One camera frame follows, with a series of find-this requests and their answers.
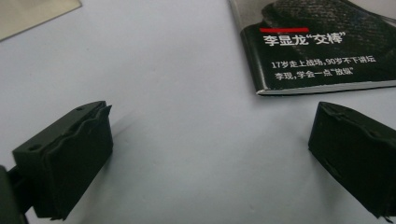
black plastic block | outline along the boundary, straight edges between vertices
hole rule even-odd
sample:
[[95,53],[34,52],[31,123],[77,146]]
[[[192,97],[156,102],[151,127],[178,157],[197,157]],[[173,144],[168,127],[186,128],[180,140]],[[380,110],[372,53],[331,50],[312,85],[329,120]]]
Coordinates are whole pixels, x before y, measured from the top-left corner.
[[396,131],[350,108],[320,102],[309,149],[373,215],[396,215]]
[[13,151],[38,217],[65,219],[112,152],[111,106],[80,106]]

black object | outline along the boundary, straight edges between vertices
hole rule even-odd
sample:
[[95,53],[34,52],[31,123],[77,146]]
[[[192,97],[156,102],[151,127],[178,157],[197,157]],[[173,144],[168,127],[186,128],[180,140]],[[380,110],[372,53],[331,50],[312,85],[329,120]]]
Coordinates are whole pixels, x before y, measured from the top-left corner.
[[320,102],[309,150],[374,216],[396,215],[395,130],[350,108]]
[[108,120],[111,106],[80,106],[13,150],[17,166],[0,166],[0,223],[27,223],[33,206],[38,217],[66,219],[113,147]]

magazine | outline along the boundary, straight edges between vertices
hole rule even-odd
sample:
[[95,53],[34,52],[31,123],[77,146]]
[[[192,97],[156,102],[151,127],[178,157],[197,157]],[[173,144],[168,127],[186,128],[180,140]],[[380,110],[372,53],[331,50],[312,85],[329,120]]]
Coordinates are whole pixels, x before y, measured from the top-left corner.
[[396,1],[230,1],[257,94],[396,85]]

red line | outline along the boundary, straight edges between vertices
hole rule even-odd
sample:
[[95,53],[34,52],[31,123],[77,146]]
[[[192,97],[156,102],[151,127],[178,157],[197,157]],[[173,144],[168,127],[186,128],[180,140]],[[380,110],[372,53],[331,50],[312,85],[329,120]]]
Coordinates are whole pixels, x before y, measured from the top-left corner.
[[301,28],[260,28],[262,33],[308,33],[307,27]]

white table surface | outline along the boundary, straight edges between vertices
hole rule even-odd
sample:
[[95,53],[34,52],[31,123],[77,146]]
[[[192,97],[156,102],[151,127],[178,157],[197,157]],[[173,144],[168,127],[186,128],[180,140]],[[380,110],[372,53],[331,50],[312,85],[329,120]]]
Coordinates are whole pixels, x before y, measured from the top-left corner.
[[227,0],[82,3],[0,42],[8,169],[15,147],[71,109],[113,105],[113,155],[64,223],[386,223],[307,141],[319,101],[396,128],[396,89],[256,96]]

